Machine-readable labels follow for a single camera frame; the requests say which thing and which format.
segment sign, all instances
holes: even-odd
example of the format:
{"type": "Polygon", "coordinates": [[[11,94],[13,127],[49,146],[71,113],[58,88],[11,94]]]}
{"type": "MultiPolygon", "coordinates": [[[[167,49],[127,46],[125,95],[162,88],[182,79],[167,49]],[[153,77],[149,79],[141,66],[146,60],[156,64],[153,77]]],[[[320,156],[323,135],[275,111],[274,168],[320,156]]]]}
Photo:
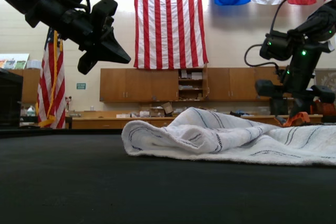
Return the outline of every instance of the sign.
{"type": "Polygon", "coordinates": [[[77,89],[86,89],[86,83],[78,83],[77,89]]]}

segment black mat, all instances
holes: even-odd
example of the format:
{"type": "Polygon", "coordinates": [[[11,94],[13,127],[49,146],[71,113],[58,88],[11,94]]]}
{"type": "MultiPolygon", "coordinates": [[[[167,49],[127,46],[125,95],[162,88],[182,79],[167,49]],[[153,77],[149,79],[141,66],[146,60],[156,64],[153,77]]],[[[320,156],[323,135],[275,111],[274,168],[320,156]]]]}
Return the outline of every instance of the black mat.
{"type": "Polygon", "coordinates": [[[120,135],[0,140],[1,223],[336,223],[336,169],[128,157],[120,135]]]}

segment orange object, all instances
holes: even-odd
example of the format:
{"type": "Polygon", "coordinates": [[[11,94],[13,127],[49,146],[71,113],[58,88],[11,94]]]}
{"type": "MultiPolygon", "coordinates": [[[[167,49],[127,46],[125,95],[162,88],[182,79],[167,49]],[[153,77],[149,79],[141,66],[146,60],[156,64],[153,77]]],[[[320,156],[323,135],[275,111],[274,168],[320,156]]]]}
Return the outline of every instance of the orange object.
{"type": "Polygon", "coordinates": [[[281,126],[283,127],[291,127],[302,123],[310,123],[310,118],[307,112],[299,112],[293,117],[289,117],[287,121],[283,118],[275,117],[281,126]]]}

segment cardboard box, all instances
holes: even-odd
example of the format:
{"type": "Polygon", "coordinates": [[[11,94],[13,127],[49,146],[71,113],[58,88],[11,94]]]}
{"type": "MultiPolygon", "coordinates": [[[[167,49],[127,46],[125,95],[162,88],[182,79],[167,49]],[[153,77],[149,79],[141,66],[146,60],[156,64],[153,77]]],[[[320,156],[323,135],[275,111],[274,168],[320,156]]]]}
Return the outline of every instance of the cardboard box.
{"type": "Polygon", "coordinates": [[[140,117],[141,118],[149,118],[151,115],[150,115],[150,112],[149,111],[140,111],[140,117]]]}
{"type": "Polygon", "coordinates": [[[174,111],[173,107],[172,107],[172,104],[170,102],[167,102],[167,103],[163,104],[162,108],[164,109],[166,114],[172,113],[174,111]]]}

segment white towel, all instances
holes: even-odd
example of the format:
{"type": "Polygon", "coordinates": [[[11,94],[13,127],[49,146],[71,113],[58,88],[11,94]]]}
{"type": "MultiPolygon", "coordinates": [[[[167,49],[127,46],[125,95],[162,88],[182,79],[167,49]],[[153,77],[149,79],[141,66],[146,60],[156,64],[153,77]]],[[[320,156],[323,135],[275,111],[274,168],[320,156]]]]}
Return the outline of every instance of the white towel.
{"type": "Polygon", "coordinates": [[[189,108],[168,127],[132,121],[122,140],[131,156],[277,165],[336,165],[336,126],[280,128],[189,108]]]}

